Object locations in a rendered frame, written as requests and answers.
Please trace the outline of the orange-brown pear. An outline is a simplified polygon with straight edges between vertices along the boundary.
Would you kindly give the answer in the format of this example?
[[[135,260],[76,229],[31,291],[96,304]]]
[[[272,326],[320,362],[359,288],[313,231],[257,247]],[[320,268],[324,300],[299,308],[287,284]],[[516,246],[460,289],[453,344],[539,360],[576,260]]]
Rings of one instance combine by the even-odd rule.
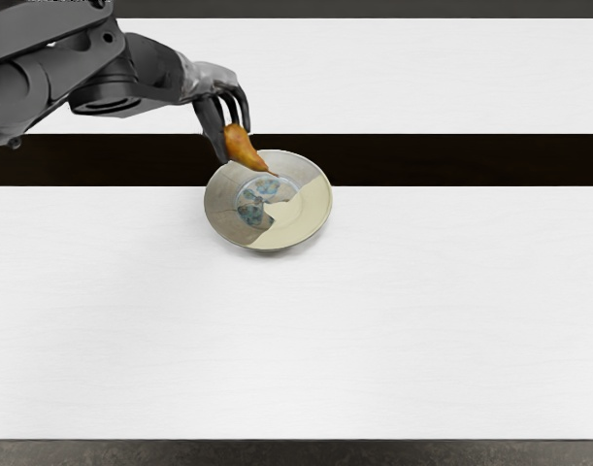
[[[267,163],[252,145],[248,133],[238,123],[230,123],[223,128],[224,141],[230,160],[235,161],[251,171],[268,173],[272,172]]]

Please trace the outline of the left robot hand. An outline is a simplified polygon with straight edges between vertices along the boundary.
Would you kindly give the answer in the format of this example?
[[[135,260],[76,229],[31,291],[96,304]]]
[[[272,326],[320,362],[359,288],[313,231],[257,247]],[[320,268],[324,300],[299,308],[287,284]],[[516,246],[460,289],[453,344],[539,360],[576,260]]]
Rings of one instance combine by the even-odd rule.
[[[190,61],[178,53],[183,69],[181,102],[191,103],[203,135],[210,141],[221,164],[229,161],[225,145],[226,125],[221,102],[224,102],[231,121],[250,131],[247,96],[232,70],[205,61]]]

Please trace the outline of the patterned round plate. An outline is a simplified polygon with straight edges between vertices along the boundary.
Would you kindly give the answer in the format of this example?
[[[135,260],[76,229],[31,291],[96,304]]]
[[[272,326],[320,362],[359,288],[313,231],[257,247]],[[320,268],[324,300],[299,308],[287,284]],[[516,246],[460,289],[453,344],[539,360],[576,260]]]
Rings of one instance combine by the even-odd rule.
[[[210,225],[223,239],[249,250],[284,250],[307,241],[330,216],[332,185],[300,154],[259,154],[269,173],[230,162],[210,178],[204,195]]]

